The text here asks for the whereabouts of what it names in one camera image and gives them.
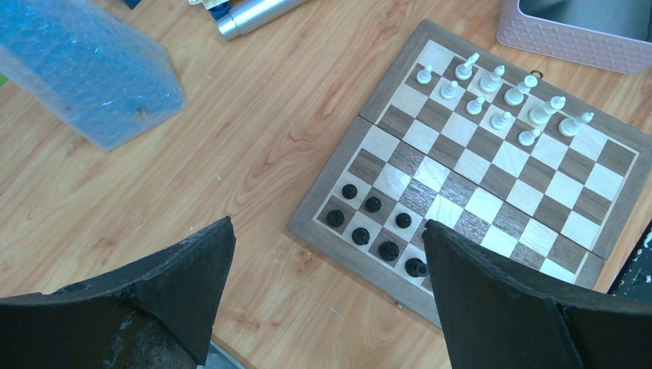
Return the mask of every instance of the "chessboard border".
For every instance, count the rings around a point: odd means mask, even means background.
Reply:
[[[389,268],[383,268],[373,258],[362,251],[343,242],[326,227],[313,221],[314,215],[324,203],[325,197],[346,169],[349,161],[360,146],[362,140],[373,124],[361,117],[356,117],[351,128],[335,149],[319,177],[306,194],[297,212],[292,217],[289,229],[307,243],[315,246],[338,264],[353,271],[376,288],[409,307],[423,319],[441,327],[437,305],[431,295],[410,284]]]
[[[403,83],[405,75],[411,70],[414,61],[417,60],[429,40],[443,45],[458,55],[471,55],[477,52],[480,54],[477,65],[488,71],[493,70],[498,65],[505,65],[506,72],[503,79],[513,85],[522,81],[529,74],[499,56],[491,54],[480,46],[425,19],[419,23],[419,26],[407,40],[403,50],[396,57],[387,74],[360,111],[360,117],[372,123],[378,121],[384,108],[397,88]],[[559,90],[559,88],[541,80],[538,86],[533,88],[532,95],[546,101],[558,95]],[[600,236],[595,242],[593,250],[591,250],[598,257],[607,260],[621,234],[625,232],[627,220],[638,201],[644,185],[647,183],[650,171],[652,171],[652,137],[565,91],[564,96],[567,99],[564,112],[577,116],[586,111],[593,111],[595,116],[590,123],[593,128],[639,152],[638,158],[630,169],[630,174],[627,176],[623,188],[620,190],[621,195],[618,196],[611,209],[611,216],[604,224]]]

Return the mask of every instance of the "white rook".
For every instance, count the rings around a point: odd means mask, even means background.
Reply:
[[[584,113],[579,117],[566,118],[559,123],[559,132],[566,137],[573,137],[583,125],[593,120],[593,116],[594,113]]]

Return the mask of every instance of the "chess piece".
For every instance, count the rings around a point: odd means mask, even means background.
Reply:
[[[412,217],[408,213],[400,213],[396,216],[396,225],[399,228],[409,228],[412,225]]]
[[[369,243],[369,231],[365,228],[355,228],[351,234],[351,240],[354,244],[362,246]]]
[[[525,79],[518,84],[515,88],[510,88],[505,92],[505,102],[508,105],[516,106],[523,102],[525,94],[530,92],[534,87],[537,87],[539,80],[533,75],[526,75]]]
[[[405,262],[405,271],[411,277],[415,278],[425,277],[428,275],[427,265],[417,258],[412,258]]]
[[[531,146],[539,136],[541,136],[540,129],[535,128],[532,131],[522,131],[521,134],[518,135],[518,143],[522,146]]]
[[[505,74],[505,66],[498,65],[490,75],[485,75],[480,79],[480,90],[485,94],[490,94],[498,90],[501,86],[501,77]]]
[[[380,246],[378,246],[378,254],[381,256],[381,259],[385,261],[396,260],[400,253],[401,249],[399,249],[398,245],[392,241],[383,242]]]
[[[331,210],[326,214],[326,222],[333,228],[344,224],[344,213],[341,210]]]
[[[566,137],[573,137],[583,125],[593,120],[593,116],[594,113],[584,113],[579,117],[566,118],[559,123],[559,132]]]
[[[512,114],[509,111],[504,112],[503,114],[496,114],[491,118],[491,127],[494,129],[503,129],[507,127],[507,123],[512,119]]]
[[[419,85],[427,85],[432,81],[432,65],[426,65],[417,73],[417,82]]]
[[[467,113],[470,115],[478,115],[482,111],[482,105],[484,104],[484,98],[478,96],[474,100],[471,100],[467,103]]]
[[[455,67],[455,77],[460,81],[468,80],[473,74],[473,64],[480,58],[477,52],[469,57],[463,64]]]
[[[552,114],[560,111],[566,105],[564,96],[555,96],[550,101],[546,101],[542,106],[532,108],[527,117],[534,125],[545,125],[550,120]]]
[[[450,81],[449,83],[441,86],[441,90],[439,90],[439,95],[441,95],[441,98],[444,100],[451,100],[452,98],[455,97],[455,94],[457,93],[457,87],[458,87],[457,81]]]

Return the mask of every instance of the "silver thermos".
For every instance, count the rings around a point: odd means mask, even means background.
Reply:
[[[246,35],[279,16],[305,3],[307,0],[246,0],[218,20],[222,36],[230,41]]]

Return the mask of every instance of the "blue object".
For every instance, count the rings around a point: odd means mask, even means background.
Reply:
[[[213,16],[213,19],[217,21],[231,11],[231,2],[223,2],[214,8],[210,8],[208,11]]]

